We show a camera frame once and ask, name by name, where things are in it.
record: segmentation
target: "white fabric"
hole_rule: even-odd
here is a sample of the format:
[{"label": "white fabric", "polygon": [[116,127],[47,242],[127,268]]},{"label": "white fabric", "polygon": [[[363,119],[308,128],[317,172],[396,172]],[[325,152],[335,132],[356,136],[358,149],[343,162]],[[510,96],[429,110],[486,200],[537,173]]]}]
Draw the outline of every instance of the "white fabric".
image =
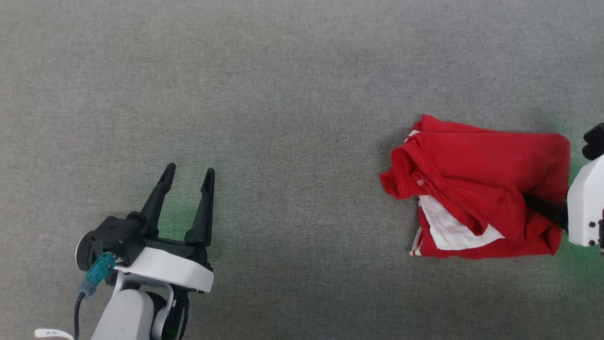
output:
[{"label": "white fabric", "polygon": [[440,250],[462,250],[487,245],[504,236],[490,224],[480,236],[474,233],[430,195],[419,197],[424,215],[430,224],[430,235]]}]

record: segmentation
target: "crumpled red fabric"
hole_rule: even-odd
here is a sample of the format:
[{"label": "crumpled red fabric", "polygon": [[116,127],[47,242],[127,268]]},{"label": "crumpled red fabric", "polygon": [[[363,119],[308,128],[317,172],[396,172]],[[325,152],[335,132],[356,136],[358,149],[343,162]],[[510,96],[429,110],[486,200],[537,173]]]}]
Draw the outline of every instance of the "crumpled red fabric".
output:
[{"label": "crumpled red fabric", "polygon": [[559,134],[491,131],[425,115],[420,133],[391,154],[380,176],[397,199],[432,195],[474,235],[490,223],[505,238],[483,247],[437,249],[419,209],[422,256],[465,258],[555,254],[562,229],[526,206],[523,194],[562,203],[570,176],[570,144]]}]

